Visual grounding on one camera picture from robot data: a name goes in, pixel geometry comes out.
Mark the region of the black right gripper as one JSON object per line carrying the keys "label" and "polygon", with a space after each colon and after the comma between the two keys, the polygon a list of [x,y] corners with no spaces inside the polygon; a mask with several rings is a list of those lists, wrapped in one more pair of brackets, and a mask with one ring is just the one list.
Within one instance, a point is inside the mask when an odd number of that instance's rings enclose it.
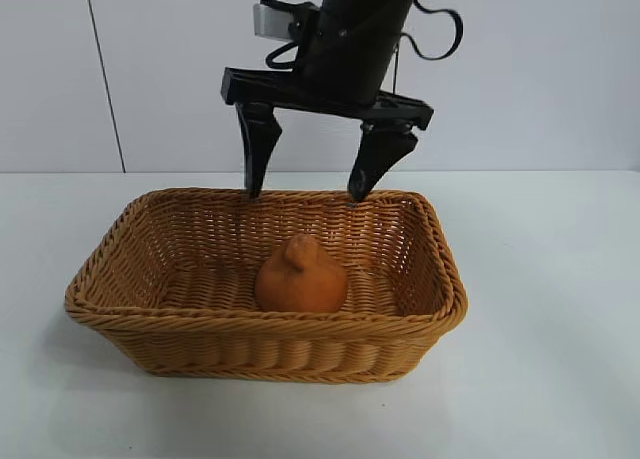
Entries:
{"label": "black right gripper", "polygon": [[282,134],[274,109],[360,119],[361,141],[348,192],[362,202],[380,179],[416,147],[413,127],[433,115],[419,99],[382,90],[412,4],[286,3],[254,6],[258,36],[282,41],[266,69],[225,69],[221,96],[235,105],[244,151],[244,186],[257,198]]}

